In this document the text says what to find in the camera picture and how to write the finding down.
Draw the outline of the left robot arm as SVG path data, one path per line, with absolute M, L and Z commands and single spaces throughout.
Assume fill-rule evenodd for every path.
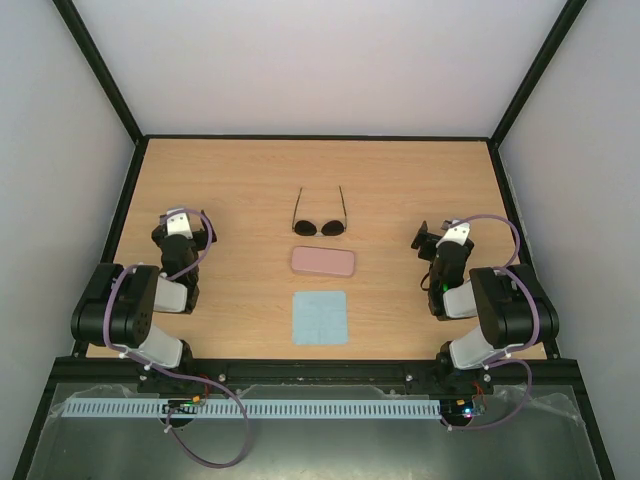
M 182 207 L 161 215 L 151 238 L 161 264 L 98 264 L 72 313 L 71 334 L 139 363 L 145 372 L 199 383 L 208 394 L 212 381 L 195 373 L 189 343 L 155 325 L 153 315 L 193 313 L 199 264 L 217 241 L 215 230 L 204 211 Z

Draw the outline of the light blue cleaning cloth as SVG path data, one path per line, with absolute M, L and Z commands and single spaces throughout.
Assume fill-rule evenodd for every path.
M 348 342 L 347 295 L 344 291 L 299 291 L 292 298 L 295 345 L 344 345 Z

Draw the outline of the pink glasses case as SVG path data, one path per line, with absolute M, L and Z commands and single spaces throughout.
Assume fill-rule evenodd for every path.
M 291 254 L 296 273 L 349 278 L 354 275 L 356 256 L 352 251 L 297 246 Z

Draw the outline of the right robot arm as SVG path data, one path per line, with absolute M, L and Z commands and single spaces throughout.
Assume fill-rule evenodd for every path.
M 441 346 L 431 374 L 445 393 L 467 393 L 472 382 L 489 382 L 480 370 L 555 340 L 559 319 L 531 266 L 509 261 L 468 270 L 474 248 L 470 223 L 447 222 L 443 230 L 439 235 L 422 223 L 411 248 L 429 263 L 420 288 L 431 315 L 439 321 L 478 320 L 466 335 Z

